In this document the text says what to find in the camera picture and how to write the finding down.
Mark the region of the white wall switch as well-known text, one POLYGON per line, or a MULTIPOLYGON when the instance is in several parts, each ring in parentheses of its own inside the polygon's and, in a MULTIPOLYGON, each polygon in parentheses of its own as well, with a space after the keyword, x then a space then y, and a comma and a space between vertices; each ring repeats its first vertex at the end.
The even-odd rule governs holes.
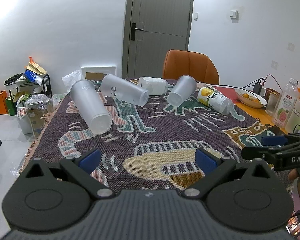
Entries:
POLYGON ((237 20, 238 19, 238 10, 231 10, 230 12, 231 12, 230 19, 237 20))

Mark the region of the frosted plastic cup left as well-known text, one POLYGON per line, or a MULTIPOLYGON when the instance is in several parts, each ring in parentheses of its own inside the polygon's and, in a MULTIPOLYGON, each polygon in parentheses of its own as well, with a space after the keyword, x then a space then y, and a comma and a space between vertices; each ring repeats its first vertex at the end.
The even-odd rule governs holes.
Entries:
POLYGON ((70 97, 92 133, 100 135, 110 130, 111 116, 91 81, 76 81, 70 88, 70 97))

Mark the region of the clear bottle white label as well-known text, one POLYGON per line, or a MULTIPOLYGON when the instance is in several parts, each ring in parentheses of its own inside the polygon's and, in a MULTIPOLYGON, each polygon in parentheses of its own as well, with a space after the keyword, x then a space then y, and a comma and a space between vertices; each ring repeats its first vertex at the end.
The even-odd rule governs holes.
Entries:
POLYGON ((149 91, 149 95, 160 96, 168 91, 168 82, 157 77, 140 77, 139 87, 149 91))

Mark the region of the yellow label drink bottle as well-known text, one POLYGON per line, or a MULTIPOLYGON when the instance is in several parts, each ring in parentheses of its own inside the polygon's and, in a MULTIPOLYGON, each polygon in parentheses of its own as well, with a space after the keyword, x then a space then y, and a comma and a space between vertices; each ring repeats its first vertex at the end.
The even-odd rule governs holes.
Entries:
POLYGON ((211 86, 202 87, 197 100, 222 115, 228 115, 233 108, 233 102, 211 86))

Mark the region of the white bowl with oranges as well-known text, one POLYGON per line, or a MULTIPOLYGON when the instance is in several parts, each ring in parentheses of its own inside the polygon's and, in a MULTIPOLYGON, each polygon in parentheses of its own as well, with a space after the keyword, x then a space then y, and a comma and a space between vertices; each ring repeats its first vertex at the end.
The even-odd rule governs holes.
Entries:
POLYGON ((238 100, 249 107, 259 109, 267 105, 264 98, 248 90, 235 88, 235 93, 238 100))

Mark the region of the white plastic bag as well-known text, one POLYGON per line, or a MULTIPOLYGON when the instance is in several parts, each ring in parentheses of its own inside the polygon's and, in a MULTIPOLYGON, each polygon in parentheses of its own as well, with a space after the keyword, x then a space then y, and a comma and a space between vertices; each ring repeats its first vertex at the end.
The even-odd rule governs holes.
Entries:
POLYGON ((71 72, 70 74, 62 77, 62 81, 66 87, 67 93, 70 92, 72 85, 81 79, 82 79, 82 73, 80 70, 75 70, 75 71, 71 72))

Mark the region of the pink label guava bottle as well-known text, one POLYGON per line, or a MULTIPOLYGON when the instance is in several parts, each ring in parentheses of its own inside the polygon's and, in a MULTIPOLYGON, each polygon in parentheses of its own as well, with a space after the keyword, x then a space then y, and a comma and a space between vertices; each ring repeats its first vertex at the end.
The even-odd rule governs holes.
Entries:
POLYGON ((273 123, 279 128, 284 128, 290 117, 298 96, 298 80, 289 79, 289 83, 281 90, 279 99, 273 112, 273 123))

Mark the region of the frosted plastic cup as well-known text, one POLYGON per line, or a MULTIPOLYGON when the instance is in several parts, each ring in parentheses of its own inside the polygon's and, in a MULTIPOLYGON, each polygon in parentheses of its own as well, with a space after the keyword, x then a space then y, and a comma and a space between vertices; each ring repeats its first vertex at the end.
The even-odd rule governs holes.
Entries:
POLYGON ((197 89, 196 80, 188 75, 179 77, 177 83, 169 93, 167 101, 174 107, 179 107, 197 89))
POLYGON ((149 91, 113 74, 107 74, 101 83, 104 96, 116 98, 137 106, 144 106, 149 98, 149 91))
POLYGON ((76 81, 70 88, 70 97, 92 133, 100 135, 110 130, 111 116, 91 81, 76 81))

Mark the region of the white wall socket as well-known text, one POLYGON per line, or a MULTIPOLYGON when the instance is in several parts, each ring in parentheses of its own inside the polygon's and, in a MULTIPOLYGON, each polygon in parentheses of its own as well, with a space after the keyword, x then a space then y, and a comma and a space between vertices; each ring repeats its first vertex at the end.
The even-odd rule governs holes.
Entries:
POLYGON ((294 51, 294 49, 295 49, 295 45, 293 43, 289 42, 289 44, 288 44, 288 50, 289 51, 294 51))

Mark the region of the frosted plastic cup right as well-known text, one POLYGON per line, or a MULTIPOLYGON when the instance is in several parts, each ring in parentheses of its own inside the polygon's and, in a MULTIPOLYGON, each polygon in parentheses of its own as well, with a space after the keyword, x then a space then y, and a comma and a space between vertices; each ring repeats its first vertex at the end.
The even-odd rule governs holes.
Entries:
POLYGON ((197 89, 196 80, 188 75, 179 77, 177 83, 169 93, 167 101, 174 107, 179 107, 197 89))

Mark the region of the grey door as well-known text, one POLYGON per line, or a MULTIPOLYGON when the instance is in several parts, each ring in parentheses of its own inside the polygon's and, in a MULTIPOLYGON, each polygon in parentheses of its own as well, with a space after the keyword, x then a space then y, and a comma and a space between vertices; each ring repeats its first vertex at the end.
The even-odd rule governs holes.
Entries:
POLYGON ((166 53, 187 50, 193 0, 127 0, 123 33, 124 78, 162 77, 166 53), (130 40, 131 23, 137 28, 130 40))

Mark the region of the orange leather chair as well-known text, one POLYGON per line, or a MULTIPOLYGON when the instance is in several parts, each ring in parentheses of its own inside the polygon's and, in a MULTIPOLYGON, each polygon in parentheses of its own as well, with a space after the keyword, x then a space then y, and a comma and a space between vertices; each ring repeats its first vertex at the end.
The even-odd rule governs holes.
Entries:
POLYGON ((208 56, 184 50, 169 50, 166 53, 162 77, 177 80, 189 75, 196 81, 218 85, 218 71, 208 56))

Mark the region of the patterned woven table cloth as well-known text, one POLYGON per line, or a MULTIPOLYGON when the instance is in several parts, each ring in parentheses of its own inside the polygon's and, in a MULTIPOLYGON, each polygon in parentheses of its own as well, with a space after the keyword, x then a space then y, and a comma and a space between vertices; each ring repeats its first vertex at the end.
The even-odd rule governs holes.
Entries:
POLYGON ((150 96, 136 106, 101 96, 112 124, 104 134, 94 134, 80 116, 70 96, 45 117, 46 125, 25 156, 57 163, 66 156, 80 157, 100 150, 101 161, 91 176, 118 192, 122 189, 183 190, 203 178, 194 160, 202 147, 216 156, 242 162, 245 146, 258 146, 272 135, 270 124, 234 106, 222 115, 201 104, 196 95, 179 107, 167 95, 150 96))

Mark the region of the small glass jar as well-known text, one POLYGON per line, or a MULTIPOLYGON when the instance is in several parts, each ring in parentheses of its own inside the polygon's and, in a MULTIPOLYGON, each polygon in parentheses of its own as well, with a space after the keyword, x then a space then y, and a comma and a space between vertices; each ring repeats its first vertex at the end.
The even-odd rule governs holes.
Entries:
POLYGON ((270 93, 269 94, 269 98, 268 98, 267 106, 266 106, 266 113, 269 116, 273 116, 273 113, 275 111, 275 107, 276 107, 279 97, 280 97, 280 94, 278 94, 278 93, 270 93))

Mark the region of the blue plastic bag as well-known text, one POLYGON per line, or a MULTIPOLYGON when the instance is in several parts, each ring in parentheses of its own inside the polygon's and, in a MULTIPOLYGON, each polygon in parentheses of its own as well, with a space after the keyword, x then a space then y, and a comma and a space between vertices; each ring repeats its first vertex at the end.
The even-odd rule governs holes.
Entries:
POLYGON ((24 72, 25 77, 31 81, 31 82, 35 82, 39 85, 42 85, 43 83, 43 77, 41 75, 36 74, 35 72, 26 69, 24 72))

